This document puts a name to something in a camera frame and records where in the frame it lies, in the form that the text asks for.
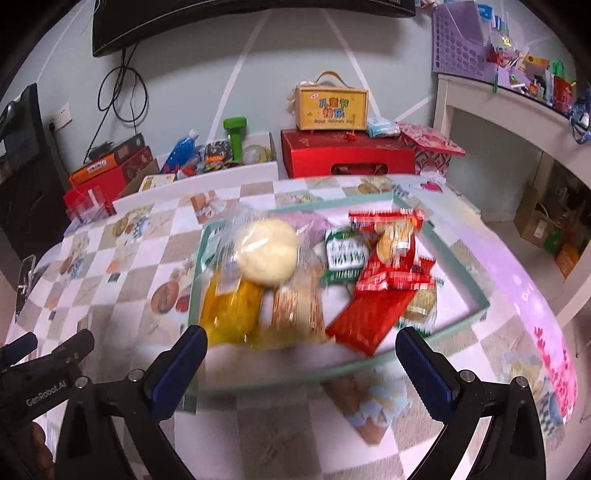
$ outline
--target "purple organizer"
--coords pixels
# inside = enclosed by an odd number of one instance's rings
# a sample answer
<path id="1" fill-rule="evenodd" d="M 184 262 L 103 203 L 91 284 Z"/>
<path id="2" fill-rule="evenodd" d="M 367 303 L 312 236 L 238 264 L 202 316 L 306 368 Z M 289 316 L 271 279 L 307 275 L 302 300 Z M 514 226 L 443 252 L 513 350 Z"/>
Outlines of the purple organizer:
<path id="1" fill-rule="evenodd" d="M 433 71 L 485 80 L 489 43 L 475 2 L 444 4 L 433 10 Z"/>

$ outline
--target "cardboard box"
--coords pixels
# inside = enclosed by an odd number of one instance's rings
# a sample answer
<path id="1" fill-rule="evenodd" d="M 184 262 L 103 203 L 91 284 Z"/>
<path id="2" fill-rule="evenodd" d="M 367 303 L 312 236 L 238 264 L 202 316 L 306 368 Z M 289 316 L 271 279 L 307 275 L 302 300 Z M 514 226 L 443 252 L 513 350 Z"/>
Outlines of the cardboard box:
<path id="1" fill-rule="evenodd" d="M 543 248 L 549 234 L 560 227 L 545 213 L 537 210 L 537 204 L 538 193 L 532 185 L 528 185 L 513 221 L 521 238 Z"/>
<path id="2" fill-rule="evenodd" d="M 269 149 L 271 151 L 271 158 L 275 159 L 277 157 L 275 153 L 275 147 L 271 139 L 271 134 L 269 132 L 248 135 L 242 141 L 242 147 L 244 150 L 252 145 L 258 145 L 260 147 L 264 147 L 265 149 Z M 254 165 L 244 165 L 229 168 L 227 170 L 204 173 L 202 175 L 196 175 L 194 177 L 177 180 L 168 185 L 163 185 L 157 189 L 139 192 L 138 190 L 144 177 L 146 175 L 159 173 L 159 167 L 164 165 L 164 162 L 166 162 L 167 158 L 168 154 L 159 155 L 157 158 L 158 164 L 156 165 L 155 171 L 152 170 L 145 175 L 144 171 L 142 171 L 139 175 L 141 180 L 139 180 L 139 183 L 133 192 L 131 191 L 131 183 L 129 184 L 130 189 L 126 189 L 121 194 L 121 197 L 113 202 L 113 208 L 117 213 L 129 212 L 130 210 L 134 210 L 143 205 L 165 202 L 167 200 L 173 200 L 179 197 L 190 197 L 197 193 L 209 192 L 214 189 L 227 189 L 231 187 L 240 187 L 241 185 L 247 183 L 279 180 L 277 162 L 273 160 L 257 163 Z"/>
<path id="3" fill-rule="evenodd" d="M 318 85 L 324 75 L 332 75 L 344 87 Z M 295 124 L 300 130 L 366 128 L 368 91 L 348 86 L 336 72 L 323 72 L 313 85 L 296 87 L 295 102 Z"/>
<path id="4" fill-rule="evenodd" d="M 148 163 L 147 166 L 141 170 L 133 180 L 131 180 L 127 186 L 121 191 L 117 199 L 122 199 L 129 195 L 133 195 L 134 193 L 139 191 L 139 188 L 142 186 L 144 179 L 148 175 L 157 175 L 160 172 L 160 168 L 158 167 L 158 162 L 156 160 L 152 160 Z"/>
<path id="5" fill-rule="evenodd" d="M 108 205 L 111 204 L 152 160 L 153 157 L 150 148 L 144 147 L 121 165 L 68 190 L 63 197 L 66 206 L 68 208 L 74 208 L 79 202 L 84 202 L 87 197 L 86 192 L 88 190 L 94 190 L 97 187 L 100 189 L 105 203 Z"/>
<path id="6" fill-rule="evenodd" d="M 283 163 L 291 179 L 329 175 L 415 173 L 414 152 L 395 138 L 370 138 L 357 132 L 282 130 Z"/>
<path id="7" fill-rule="evenodd" d="M 70 185 L 73 187 L 81 186 L 84 182 L 97 177 L 103 173 L 113 170 L 117 166 L 117 160 L 114 153 L 109 153 L 94 162 L 83 166 L 70 175 Z"/>

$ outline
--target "cookie illustration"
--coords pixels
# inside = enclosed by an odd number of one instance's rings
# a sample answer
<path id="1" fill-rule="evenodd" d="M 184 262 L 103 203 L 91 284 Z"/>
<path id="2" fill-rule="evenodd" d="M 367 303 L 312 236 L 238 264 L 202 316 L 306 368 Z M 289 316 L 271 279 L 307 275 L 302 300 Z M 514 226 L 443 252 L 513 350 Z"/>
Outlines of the cookie illustration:
<path id="1" fill-rule="evenodd" d="M 164 285 L 160 285 L 150 301 L 152 312 L 158 314 L 170 312 L 177 301 L 178 291 L 179 287 L 176 282 L 169 281 Z"/>

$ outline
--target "yellow box with handle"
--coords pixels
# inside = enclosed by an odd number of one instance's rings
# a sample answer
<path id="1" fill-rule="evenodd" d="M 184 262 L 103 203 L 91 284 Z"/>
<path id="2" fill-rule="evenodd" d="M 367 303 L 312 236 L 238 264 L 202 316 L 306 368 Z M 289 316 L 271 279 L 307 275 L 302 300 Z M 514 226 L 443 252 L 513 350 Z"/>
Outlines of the yellow box with handle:
<path id="1" fill-rule="evenodd" d="M 332 75 L 344 86 L 318 85 Z M 310 85 L 295 89 L 295 124 L 300 130 L 365 130 L 368 91 L 348 86 L 336 72 L 322 72 Z"/>

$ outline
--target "green dumbbell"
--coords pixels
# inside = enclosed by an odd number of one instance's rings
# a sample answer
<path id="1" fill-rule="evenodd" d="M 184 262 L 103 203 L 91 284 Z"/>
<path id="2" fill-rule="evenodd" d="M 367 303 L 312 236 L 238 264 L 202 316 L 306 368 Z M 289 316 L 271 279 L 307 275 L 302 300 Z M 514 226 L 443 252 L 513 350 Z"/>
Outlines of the green dumbbell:
<path id="1" fill-rule="evenodd" d="M 242 132 L 246 127 L 246 118 L 243 116 L 234 116 L 226 118 L 223 121 L 223 127 L 230 134 L 230 146 L 232 147 L 232 156 L 234 163 L 242 163 Z"/>

